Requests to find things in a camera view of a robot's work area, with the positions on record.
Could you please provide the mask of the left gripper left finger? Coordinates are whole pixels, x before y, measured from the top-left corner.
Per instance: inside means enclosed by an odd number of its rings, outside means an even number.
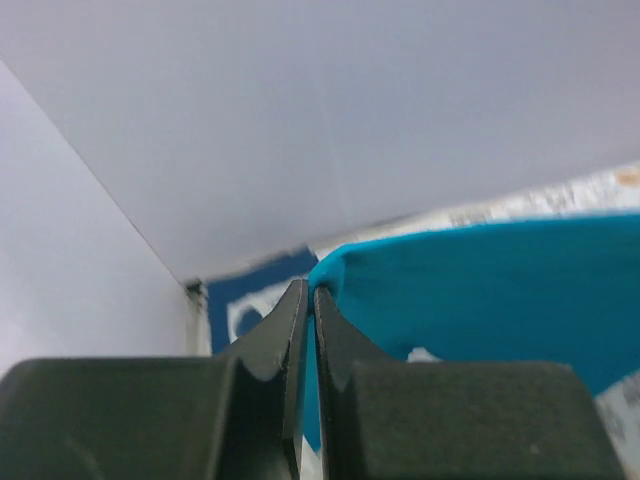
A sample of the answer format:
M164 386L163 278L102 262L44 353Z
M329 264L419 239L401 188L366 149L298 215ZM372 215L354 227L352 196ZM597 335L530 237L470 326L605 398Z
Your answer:
M1 382L5 479L296 479L308 286L209 357L37 358Z

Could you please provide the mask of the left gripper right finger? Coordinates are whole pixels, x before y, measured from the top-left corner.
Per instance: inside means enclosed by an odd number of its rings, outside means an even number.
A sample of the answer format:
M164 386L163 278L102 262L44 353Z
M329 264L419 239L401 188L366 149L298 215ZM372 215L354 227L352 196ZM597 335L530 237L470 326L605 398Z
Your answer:
M580 379L549 362L416 362L387 355L314 294L328 479L621 479Z

